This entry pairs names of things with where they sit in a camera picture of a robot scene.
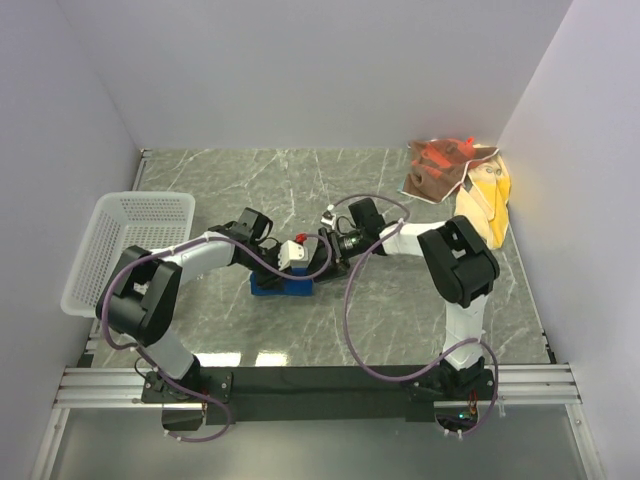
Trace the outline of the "blue towel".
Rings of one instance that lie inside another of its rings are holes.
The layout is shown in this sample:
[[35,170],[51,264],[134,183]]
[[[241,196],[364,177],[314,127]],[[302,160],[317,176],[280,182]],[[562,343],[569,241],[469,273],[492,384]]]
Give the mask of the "blue towel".
[[309,297],[313,294],[312,280],[291,280],[286,279],[286,286],[278,295],[253,295],[253,296],[295,296]]

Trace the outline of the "yellow cream towel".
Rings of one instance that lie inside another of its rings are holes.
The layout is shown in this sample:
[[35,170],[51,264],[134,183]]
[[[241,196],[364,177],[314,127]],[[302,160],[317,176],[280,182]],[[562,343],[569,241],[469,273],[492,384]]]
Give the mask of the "yellow cream towel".
[[455,215],[466,217],[490,250],[501,248],[509,226],[511,177],[497,150],[467,171],[455,202]]

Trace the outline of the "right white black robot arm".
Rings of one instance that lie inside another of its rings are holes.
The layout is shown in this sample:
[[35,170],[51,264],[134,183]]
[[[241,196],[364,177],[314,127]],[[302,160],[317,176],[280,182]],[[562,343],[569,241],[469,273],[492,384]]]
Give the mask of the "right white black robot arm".
[[500,275],[495,256],[463,216],[444,222],[412,223],[407,216],[388,222],[374,197],[351,195],[345,203],[353,227],[338,228],[334,206],[322,214],[322,226],[309,270],[319,281],[347,277],[353,281],[371,255],[415,256],[425,260],[432,282],[445,305],[445,342],[441,355],[404,376],[385,375],[356,362],[371,377],[410,384],[435,400],[498,397],[499,371],[488,370],[496,355],[483,341],[486,303]]

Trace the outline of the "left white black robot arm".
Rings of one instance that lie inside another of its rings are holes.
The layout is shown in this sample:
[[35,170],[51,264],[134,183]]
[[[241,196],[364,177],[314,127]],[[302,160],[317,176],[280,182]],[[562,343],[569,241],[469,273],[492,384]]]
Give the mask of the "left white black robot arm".
[[269,217],[246,208],[238,220],[174,247],[123,251],[96,315],[168,375],[165,388],[176,400],[187,402],[204,391],[199,360],[170,329],[180,287],[208,271],[240,265],[251,272],[258,292],[282,293],[286,280],[275,273],[281,243],[264,246],[272,228]]

